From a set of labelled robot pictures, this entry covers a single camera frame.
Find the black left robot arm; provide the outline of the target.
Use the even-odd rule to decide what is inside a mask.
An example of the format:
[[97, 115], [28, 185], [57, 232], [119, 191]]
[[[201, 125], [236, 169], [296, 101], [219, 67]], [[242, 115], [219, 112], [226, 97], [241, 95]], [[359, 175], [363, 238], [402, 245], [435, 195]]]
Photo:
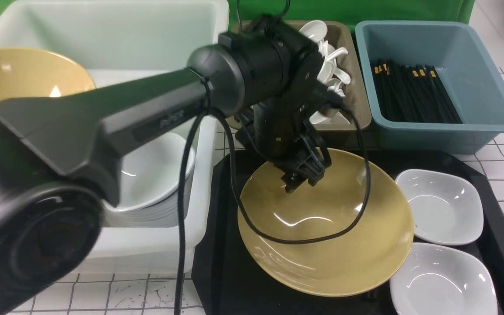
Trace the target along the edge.
[[120, 201], [124, 156], [193, 119], [257, 105], [257, 147], [286, 191], [314, 186], [331, 159], [310, 116], [342, 98], [317, 80], [318, 46], [280, 16], [190, 54], [186, 68], [62, 97], [0, 101], [0, 315], [76, 269]]

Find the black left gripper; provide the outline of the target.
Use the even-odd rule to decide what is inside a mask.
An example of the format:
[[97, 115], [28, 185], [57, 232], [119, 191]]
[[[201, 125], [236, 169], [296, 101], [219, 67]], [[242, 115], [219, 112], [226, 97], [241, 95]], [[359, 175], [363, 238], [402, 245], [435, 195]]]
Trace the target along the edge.
[[237, 139], [284, 172], [287, 194], [307, 178], [316, 186], [332, 160], [310, 116], [340, 102], [318, 81], [320, 66], [241, 66], [240, 70], [247, 99], [234, 114], [241, 125]]

